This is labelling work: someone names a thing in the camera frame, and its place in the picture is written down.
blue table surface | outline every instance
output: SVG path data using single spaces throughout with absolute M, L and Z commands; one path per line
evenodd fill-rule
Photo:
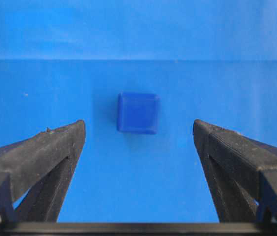
M 156 135 L 116 130 L 121 92 Z M 0 146 L 86 122 L 60 222 L 217 222 L 197 118 L 277 146 L 277 0 L 0 0 Z

black bar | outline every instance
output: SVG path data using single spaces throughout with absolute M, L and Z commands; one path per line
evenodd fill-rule
M 166 234 L 166 235 L 271 235 L 277 236 L 275 224 L 100 224 L 100 223 L 9 223 L 0 224 L 0 235 L 109 235 L 109 234 Z

blue background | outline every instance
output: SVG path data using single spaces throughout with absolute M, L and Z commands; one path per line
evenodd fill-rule
M 117 132 L 124 91 L 156 135 Z M 277 0 L 0 1 L 0 146 L 86 121 L 59 221 L 217 222 L 196 118 L 277 146 Z

cube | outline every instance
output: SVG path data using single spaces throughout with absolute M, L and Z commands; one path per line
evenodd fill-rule
M 121 93 L 118 101 L 120 132 L 156 134 L 159 98 L 154 94 Z

